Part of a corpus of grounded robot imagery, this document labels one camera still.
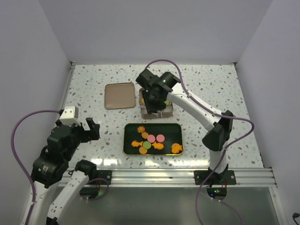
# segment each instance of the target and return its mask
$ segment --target small tray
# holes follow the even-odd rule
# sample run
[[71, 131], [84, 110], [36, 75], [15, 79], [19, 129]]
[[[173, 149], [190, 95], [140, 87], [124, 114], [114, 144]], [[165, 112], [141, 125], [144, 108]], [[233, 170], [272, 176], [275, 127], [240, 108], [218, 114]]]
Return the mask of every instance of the small tray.
[[135, 85], [112, 83], [105, 86], [105, 109], [128, 109], [135, 107]]
[[[165, 141], [163, 142], [164, 148], [162, 150], [157, 150], [153, 146], [148, 149], [147, 154], [141, 154], [139, 152], [139, 147], [132, 147], [132, 141], [146, 141], [142, 138], [142, 135], [137, 132], [137, 128], [143, 126], [145, 131], [149, 135], [154, 135], [155, 137], [159, 134], [165, 136]], [[178, 154], [173, 154], [171, 152], [171, 147], [174, 143], [182, 145], [182, 133], [181, 126], [177, 123], [129, 123], [125, 126], [124, 131], [124, 148], [123, 152], [126, 155], [139, 155], [139, 156], [151, 156], [151, 155], [163, 155], [163, 156], [178, 156], [183, 153], [180, 151]]]

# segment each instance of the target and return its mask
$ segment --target white wall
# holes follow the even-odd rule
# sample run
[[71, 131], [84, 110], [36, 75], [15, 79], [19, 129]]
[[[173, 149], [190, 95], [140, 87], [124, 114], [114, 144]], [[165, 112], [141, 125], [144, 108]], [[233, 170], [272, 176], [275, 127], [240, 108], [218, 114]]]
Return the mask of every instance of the white wall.
[[[0, 220], [15, 225], [29, 182], [10, 148], [10, 134], [24, 115], [58, 109], [69, 62], [37, 0], [0, 1]], [[26, 167], [46, 145], [55, 114], [36, 115], [16, 133], [16, 149]]]
[[300, 1], [274, 0], [237, 65], [290, 224], [300, 212]]
[[69, 60], [237, 62], [272, 0], [39, 0]]

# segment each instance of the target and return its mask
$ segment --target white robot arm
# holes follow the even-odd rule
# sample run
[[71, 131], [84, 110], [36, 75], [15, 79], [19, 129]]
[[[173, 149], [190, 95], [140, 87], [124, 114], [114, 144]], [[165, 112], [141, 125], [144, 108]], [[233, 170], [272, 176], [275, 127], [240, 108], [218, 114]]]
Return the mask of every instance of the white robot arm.
[[[210, 150], [209, 168], [213, 170], [221, 159], [224, 147], [227, 144], [232, 130], [232, 119], [224, 119], [217, 116], [217, 114], [228, 116], [233, 116], [233, 114], [230, 111], [223, 113], [199, 97], [192, 95], [198, 102], [214, 113], [212, 114], [206, 111], [191, 100], [182, 88], [180, 80], [170, 72], [165, 72], [158, 77], [145, 69], [139, 74], [136, 82], [145, 89], [142, 91], [142, 95], [148, 113], [165, 109], [165, 101], [169, 100], [186, 110], [204, 126], [208, 133], [202, 139], [202, 142]], [[227, 163], [225, 156], [215, 170], [215, 173], [221, 174], [226, 168]]]
[[92, 118], [87, 118], [90, 130], [84, 130], [78, 121], [78, 108], [75, 106], [66, 107], [60, 114], [60, 119], [56, 121], [57, 127], [47, 138], [47, 146], [33, 164], [31, 178], [34, 181], [36, 199], [31, 202], [33, 191], [30, 190], [30, 201], [21, 225], [58, 225], [68, 205], [97, 173], [94, 163], [81, 160], [76, 164], [70, 181], [53, 202], [53, 195], [76, 148], [80, 143], [98, 140], [100, 128]]
[[[212, 130], [215, 127], [214, 124], [216, 124], [220, 121], [220, 119], [221, 119], [220, 117], [207, 112], [206, 110], [204, 110], [200, 106], [198, 106], [194, 101], [192, 101], [187, 96], [187, 94], [184, 92], [180, 83], [176, 84], [172, 88], [172, 90], [173, 91], [167, 95], [167, 100], [178, 105], [179, 107], [181, 107], [182, 109], [187, 111], [187, 113], [191, 114], [196, 120], [198, 120], [204, 126], [204, 128], [207, 131]], [[193, 95], [193, 96], [197, 99], [197, 101], [199, 101], [202, 105], [206, 106], [207, 108], [210, 108], [213, 112], [215, 112], [217, 114], [222, 113], [221, 110], [215, 109], [214, 107], [207, 104], [199, 97], [197, 97], [195, 95]], [[216, 167], [216, 165], [218, 164], [218, 162], [221, 158], [221, 155], [223, 154], [224, 146], [226, 146], [226, 145], [227, 145], [227, 142], [224, 143], [223, 148], [219, 151], [213, 151], [213, 150], [209, 149], [210, 150], [210, 166], [209, 166], [209, 168], [211, 170], [213, 170]], [[222, 160], [222, 162], [218, 166], [218, 168], [215, 170], [215, 172], [220, 174], [225, 170], [226, 167], [227, 167], [227, 162], [226, 162], [226, 155], [225, 155], [224, 159]]]

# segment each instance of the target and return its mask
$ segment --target terrazzo table surface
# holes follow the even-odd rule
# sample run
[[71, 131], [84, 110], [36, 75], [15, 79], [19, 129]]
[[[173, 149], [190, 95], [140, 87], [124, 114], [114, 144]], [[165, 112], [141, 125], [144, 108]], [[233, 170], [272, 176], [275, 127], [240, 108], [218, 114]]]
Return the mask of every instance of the terrazzo table surface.
[[[136, 77], [145, 65], [76, 65], [66, 106], [79, 108], [79, 120], [88, 129], [85, 118], [93, 117], [100, 123], [100, 139], [82, 143], [76, 150], [69, 167], [81, 159], [97, 164], [98, 168], [207, 168], [209, 150], [201, 139], [206, 130], [187, 112], [174, 105], [173, 117], [143, 120], [138, 104], [141, 88]], [[150, 71], [158, 76], [171, 71], [172, 65], [153, 65]], [[248, 118], [247, 108], [233, 65], [180, 65], [185, 85], [212, 106], [236, 116]], [[136, 105], [131, 109], [106, 110], [104, 90], [110, 83], [133, 82]], [[128, 123], [178, 123], [182, 128], [184, 152], [180, 156], [127, 156], [123, 153], [124, 127]], [[250, 125], [234, 121], [231, 139], [245, 134]], [[263, 168], [260, 152], [253, 134], [232, 145], [227, 152], [230, 168]]]

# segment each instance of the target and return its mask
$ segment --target black mounting bracket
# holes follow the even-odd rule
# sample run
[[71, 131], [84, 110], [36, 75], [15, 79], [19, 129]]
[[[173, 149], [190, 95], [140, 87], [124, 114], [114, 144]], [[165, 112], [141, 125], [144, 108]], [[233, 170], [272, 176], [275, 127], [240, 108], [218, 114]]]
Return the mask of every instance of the black mounting bracket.
[[[201, 185], [202, 182], [211, 173], [211, 170], [195, 170], [194, 179], [196, 185]], [[222, 174], [213, 174], [204, 185], [236, 185], [235, 174], [233, 170], [225, 170]]]
[[104, 180], [107, 180], [108, 184], [110, 185], [112, 182], [112, 174], [113, 172], [111, 170], [97, 170], [96, 174], [94, 175], [94, 179], [96, 178], [102, 178]]

